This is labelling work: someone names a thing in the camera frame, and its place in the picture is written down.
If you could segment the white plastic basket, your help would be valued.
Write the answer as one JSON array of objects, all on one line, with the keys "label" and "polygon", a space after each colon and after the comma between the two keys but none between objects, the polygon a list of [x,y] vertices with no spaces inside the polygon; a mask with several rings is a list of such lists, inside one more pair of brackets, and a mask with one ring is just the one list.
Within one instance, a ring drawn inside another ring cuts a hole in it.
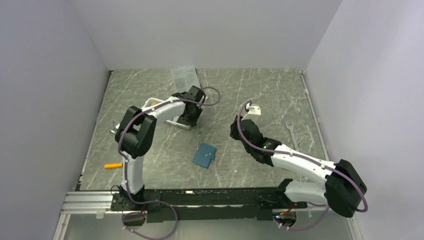
[{"label": "white plastic basket", "polygon": [[183,114],[185,109],[185,102],[177,101],[177,97],[171,96],[166,100],[150,97],[141,107],[143,112],[147,115],[154,116],[157,123],[166,123],[183,129],[190,129],[190,127],[179,123],[179,116]]}]

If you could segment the blue card holder wallet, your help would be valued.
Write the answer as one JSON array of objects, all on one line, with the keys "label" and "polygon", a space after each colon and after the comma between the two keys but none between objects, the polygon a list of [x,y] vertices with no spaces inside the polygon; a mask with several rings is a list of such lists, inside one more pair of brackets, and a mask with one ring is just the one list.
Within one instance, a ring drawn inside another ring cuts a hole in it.
[{"label": "blue card holder wallet", "polygon": [[208,169],[216,158],[216,152],[216,147],[203,142],[199,145],[192,162],[200,167]]}]

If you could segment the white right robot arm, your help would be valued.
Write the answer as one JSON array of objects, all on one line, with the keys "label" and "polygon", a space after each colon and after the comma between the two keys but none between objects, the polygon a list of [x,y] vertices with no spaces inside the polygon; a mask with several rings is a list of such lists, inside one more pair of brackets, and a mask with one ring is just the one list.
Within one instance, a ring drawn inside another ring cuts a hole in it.
[{"label": "white right robot arm", "polygon": [[230,136],[241,141],[246,152],[257,162],[296,172],[309,179],[300,182],[285,178],[276,189],[276,203],[287,208],[292,203],[309,202],[328,206],[340,216],[351,218],[365,213],[367,187],[351,162],[321,160],[301,153],[278,140],[264,137],[251,120],[235,118]]}]

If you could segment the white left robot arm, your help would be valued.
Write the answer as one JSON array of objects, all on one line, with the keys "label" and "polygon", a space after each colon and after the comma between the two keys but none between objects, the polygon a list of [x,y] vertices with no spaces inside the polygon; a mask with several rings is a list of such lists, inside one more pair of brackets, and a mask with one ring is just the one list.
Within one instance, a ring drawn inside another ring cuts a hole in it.
[{"label": "white left robot arm", "polygon": [[142,108],[132,105],[127,109],[116,130],[115,141],[123,163],[119,193],[129,209],[137,210],[144,203],[144,157],[153,144],[156,126],[161,123],[183,129],[196,126],[205,98],[204,91],[193,85],[164,101],[149,98]]}]

